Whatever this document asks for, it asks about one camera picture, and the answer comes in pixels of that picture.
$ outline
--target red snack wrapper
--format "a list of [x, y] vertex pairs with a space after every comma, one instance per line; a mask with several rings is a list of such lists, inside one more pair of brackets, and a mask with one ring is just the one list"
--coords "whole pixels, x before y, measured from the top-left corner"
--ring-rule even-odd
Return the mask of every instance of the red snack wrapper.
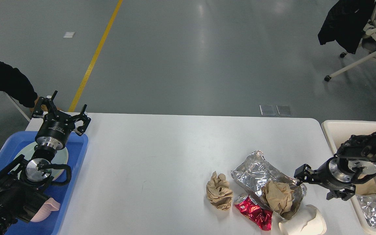
[[259, 205], [255, 205], [249, 198], [249, 195], [237, 197], [233, 205], [240, 213], [255, 222], [262, 230], [271, 230], [272, 211], [264, 210]]

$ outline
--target crumpled brown paper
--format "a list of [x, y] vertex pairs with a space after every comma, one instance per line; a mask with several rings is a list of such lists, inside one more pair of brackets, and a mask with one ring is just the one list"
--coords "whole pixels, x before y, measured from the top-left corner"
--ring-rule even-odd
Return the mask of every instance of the crumpled brown paper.
[[229, 189], [229, 182], [224, 174], [213, 172], [210, 181], [207, 183], [207, 198], [211, 204], [219, 210], [228, 210], [231, 207], [233, 191]]
[[282, 214], [291, 210], [294, 190], [290, 189], [289, 184], [271, 180], [262, 187], [262, 191], [270, 208], [276, 213]]
[[370, 179], [367, 183], [358, 184], [356, 186], [356, 194], [358, 195], [370, 195], [376, 194], [376, 183], [374, 179]]

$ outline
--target white plastic bin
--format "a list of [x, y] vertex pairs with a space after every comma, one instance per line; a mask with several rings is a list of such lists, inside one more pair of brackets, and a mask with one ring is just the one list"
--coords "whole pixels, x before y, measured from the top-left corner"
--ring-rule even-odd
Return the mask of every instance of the white plastic bin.
[[[322, 123], [322, 129], [326, 136], [332, 153], [336, 153], [341, 143], [349, 140], [351, 135], [369, 135], [376, 131], [376, 122], [368, 121], [346, 121], [346, 120], [327, 120]], [[366, 233], [376, 235], [376, 228], [368, 225], [364, 213], [355, 197], [351, 198], [359, 222]]]

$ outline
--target plastic container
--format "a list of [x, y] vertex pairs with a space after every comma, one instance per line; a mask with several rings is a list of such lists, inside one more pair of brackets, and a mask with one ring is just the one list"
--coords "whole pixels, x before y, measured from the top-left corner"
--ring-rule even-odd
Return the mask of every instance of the plastic container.
[[[327, 120], [322, 123], [324, 135], [329, 144], [332, 153], [336, 153], [341, 143], [349, 140], [351, 135], [369, 135], [376, 131], [376, 122], [368, 121], [346, 121], [346, 120]], [[359, 206], [359, 202], [355, 197], [351, 198], [353, 207], [359, 222], [368, 234], [376, 235], [376, 228], [368, 225], [364, 213]]]
[[[0, 151], [0, 170], [8, 163], [12, 162], [17, 153], [28, 144], [34, 141], [36, 131], [20, 131], [10, 136]], [[73, 187], [78, 178], [82, 162], [85, 157], [88, 146], [88, 137], [84, 134], [78, 136], [71, 133], [66, 148], [69, 152], [68, 165], [72, 169], [72, 179], [65, 186], [50, 186], [44, 192], [61, 204], [60, 210], [53, 211], [49, 217], [38, 223], [25, 223], [21, 220], [10, 226], [5, 233], [6, 235], [56, 235], [62, 225], [63, 219], [71, 199]], [[66, 172], [62, 173], [56, 181], [66, 179]]]

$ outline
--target white plate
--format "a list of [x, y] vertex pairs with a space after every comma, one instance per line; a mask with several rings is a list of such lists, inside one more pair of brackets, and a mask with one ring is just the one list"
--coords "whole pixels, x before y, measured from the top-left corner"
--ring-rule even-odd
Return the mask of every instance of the white plate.
[[[17, 153], [17, 156], [15, 156], [15, 158], [17, 158], [20, 154], [22, 154], [24, 155], [24, 159], [26, 159], [27, 161], [30, 160], [34, 153], [34, 146], [36, 145], [37, 143], [33, 142], [25, 146], [23, 149], [21, 149], [20, 152]], [[52, 164], [66, 164], [68, 162], [68, 157], [69, 157], [68, 150], [65, 147], [64, 149], [57, 151], [55, 157], [52, 160]], [[63, 171], [64, 171], [63, 169], [62, 170], [53, 169], [52, 170], [52, 176], [54, 177], [53, 180], [56, 180], [62, 174]]]

